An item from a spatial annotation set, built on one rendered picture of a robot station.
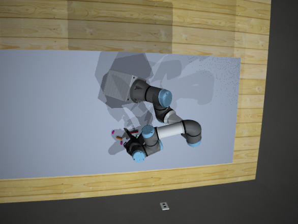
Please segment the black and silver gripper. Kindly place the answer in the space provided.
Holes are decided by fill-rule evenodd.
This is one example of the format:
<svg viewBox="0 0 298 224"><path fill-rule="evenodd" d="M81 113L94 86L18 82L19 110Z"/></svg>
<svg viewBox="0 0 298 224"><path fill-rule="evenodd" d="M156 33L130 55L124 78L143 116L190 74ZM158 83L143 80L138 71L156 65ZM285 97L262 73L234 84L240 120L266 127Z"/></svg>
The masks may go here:
<svg viewBox="0 0 298 224"><path fill-rule="evenodd" d="M133 136L133 135L129 132L129 130L128 130L127 128L124 128L124 130L125 130L125 133L123 134L122 138L127 138L127 139L130 138L130 140L129 140L128 142L125 142L125 143L124 143L124 147L126 148L127 153L131 155L130 146L131 146L133 143L139 143L140 145L141 145L141 143L135 141L137 138L136 138L135 136ZM133 142L133 143L132 143L132 142ZM131 156L132 156L132 155L131 155Z"/></svg>

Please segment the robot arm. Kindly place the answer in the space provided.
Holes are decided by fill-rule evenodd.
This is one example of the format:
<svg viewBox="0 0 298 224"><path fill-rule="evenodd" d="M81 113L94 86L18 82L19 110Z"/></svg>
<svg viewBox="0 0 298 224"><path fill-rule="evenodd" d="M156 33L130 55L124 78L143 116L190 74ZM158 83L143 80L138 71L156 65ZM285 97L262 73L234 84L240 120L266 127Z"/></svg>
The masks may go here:
<svg viewBox="0 0 298 224"><path fill-rule="evenodd" d="M183 120L170 108L172 93L169 90L150 86L145 81L137 79L130 89L130 97L135 102L147 101L153 104L155 116L160 123L169 125L153 127L146 125L141 134L130 146L132 158L135 162L144 161L163 149L161 138L181 134L191 147L197 147L201 143L201 126L194 120ZM145 144L144 144L145 142Z"/></svg>

